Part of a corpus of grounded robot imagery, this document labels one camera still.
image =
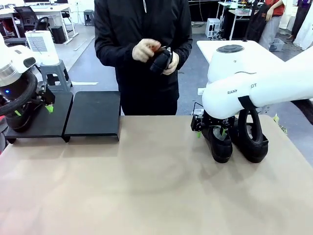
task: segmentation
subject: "gray pants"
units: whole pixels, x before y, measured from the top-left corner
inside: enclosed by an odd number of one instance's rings
[[[274,16],[265,25],[259,44],[266,50],[269,50],[270,45],[274,42],[281,19],[281,16]]]

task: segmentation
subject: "vent grille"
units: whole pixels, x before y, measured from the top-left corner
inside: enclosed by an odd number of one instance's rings
[[[32,51],[47,51],[43,37],[29,37],[28,41]]]

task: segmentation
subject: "person in red shirt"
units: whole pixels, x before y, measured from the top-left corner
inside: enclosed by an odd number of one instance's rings
[[[265,0],[265,4],[270,6],[259,44],[269,50],[279,29],[279,23],[285,11],[286,0]]]

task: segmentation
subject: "keyboard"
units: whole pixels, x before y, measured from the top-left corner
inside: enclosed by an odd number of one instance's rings
[[[33,8],[33,9],[48,9],[50,7],[51,6],[31,6],[31,8]]]

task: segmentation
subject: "black platform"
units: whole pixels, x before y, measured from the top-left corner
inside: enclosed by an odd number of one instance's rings
[[[119,139],[119,92],[78,92],[65,137],[116,136]]]
[[[18,133],[9,128],[5,138],[10,143],[14,143],[16,139],[60,137],[68,142],[69,138],[64,137],[64,131],[73,104],[73,94],[68,92],[54,94],[55,104],[52,113],[49,113],[44,106],[40,107],[27,131]]]

